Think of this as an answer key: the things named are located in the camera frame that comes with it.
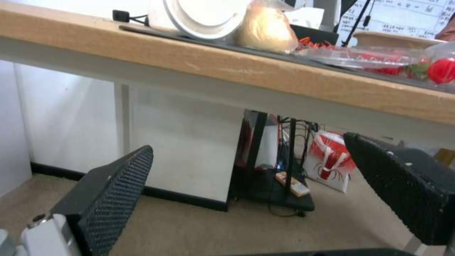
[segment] desk top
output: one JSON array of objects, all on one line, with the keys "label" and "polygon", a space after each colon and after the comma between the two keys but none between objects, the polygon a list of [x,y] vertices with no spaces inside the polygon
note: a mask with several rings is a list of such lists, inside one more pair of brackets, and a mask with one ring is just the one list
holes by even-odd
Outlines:
[{"label": "desk top", "polygon": [[131,33],[119,24],[0,2],[3,37],[455,125],[455,94]]}]

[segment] white wall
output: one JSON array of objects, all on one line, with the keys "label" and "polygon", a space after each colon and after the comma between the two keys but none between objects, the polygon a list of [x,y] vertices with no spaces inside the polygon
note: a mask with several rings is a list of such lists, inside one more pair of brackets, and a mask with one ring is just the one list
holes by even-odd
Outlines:
[{"label": "white wall", "polygon": [[0,197],[31,177],[13,63],[0,61]]},{"label": "white wall", "polygon": [[113,83],[16,64],[31,160],[87,172],[122,155]]},{"label": "white wall", "polygon": [[243,109],[131,88],[132,148],[154,148],[147,185],[225,201]]}]

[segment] desk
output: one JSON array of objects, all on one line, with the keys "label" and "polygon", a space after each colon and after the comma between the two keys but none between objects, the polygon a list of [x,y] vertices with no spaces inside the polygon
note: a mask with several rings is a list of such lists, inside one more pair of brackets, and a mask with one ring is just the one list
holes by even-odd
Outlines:
[{"label": "desk", "polygon": [[0,3],[0,59],[455,148],[455,95],[139,35],[119,23]]}]

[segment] beige carpet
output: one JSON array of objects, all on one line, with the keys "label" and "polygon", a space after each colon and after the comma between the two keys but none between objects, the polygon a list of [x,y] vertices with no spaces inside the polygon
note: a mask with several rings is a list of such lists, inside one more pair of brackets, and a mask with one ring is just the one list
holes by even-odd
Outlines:
[{"label": "beige carpet", "polygon": [[[0,228],[19,238],[27,221],[49,210],[75,182],[44,175],[0,198]],[[411,234],[360,173],[342,194],[309,181],[316,210],[280,218],[246,200],[229,211],[142,196],[111,251],[125,255],[230,255],[349,248],[403,248]],[[426,255],[442,255],[431,247]]]}]

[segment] black baseboard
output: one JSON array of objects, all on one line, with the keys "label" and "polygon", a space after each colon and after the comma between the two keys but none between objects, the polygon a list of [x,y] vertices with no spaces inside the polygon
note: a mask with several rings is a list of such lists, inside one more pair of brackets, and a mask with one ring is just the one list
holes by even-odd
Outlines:
[{"label": "black baseboard", "polygon": [[[71,179],[79,181],[84,177],[85,173],[76,172],[73,170],[58,168],[55,166],[49,166],[45,164],[37,164],[30,162],[31,171],[34,174],[45,174],[65,179]],[[143,195],[161,198],[169,201],[175,201],[180,203],[185,203],[189,205],[196,205],[212,210],[218,211],[228,211],[228,203],[218,200],[207,199],[203,197],[198,197],[194,195],[187,195],[178,192],[173,192],[165,189],[157,189],[153,187],[145,186],[142,192]]]}]

